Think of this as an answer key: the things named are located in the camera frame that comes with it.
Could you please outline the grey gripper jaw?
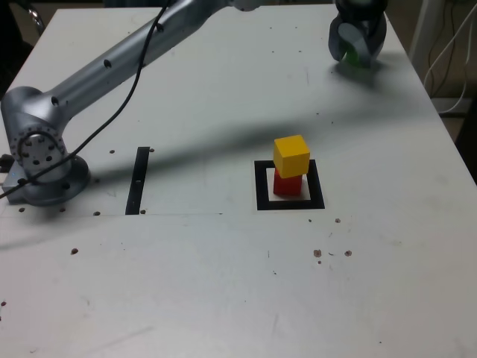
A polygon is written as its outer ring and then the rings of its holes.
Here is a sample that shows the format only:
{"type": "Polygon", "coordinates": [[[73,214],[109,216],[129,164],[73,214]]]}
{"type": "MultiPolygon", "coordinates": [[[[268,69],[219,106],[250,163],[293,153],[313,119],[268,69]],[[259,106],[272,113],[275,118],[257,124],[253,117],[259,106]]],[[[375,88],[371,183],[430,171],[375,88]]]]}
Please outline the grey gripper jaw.
{"type": "Polygon", "coordinates": [[[345,35],[346,28],[341,16],[335,17],[329,27],[328,47],[332,58],[341,62],[348,50],[348,42],[345,35]]]}
{"type": "Polygon", "coordinates": [[[344,27],[349,47],[343,60],[354,66],[370,68],[384,45],[386,20],[345,22],[344,27]]]}

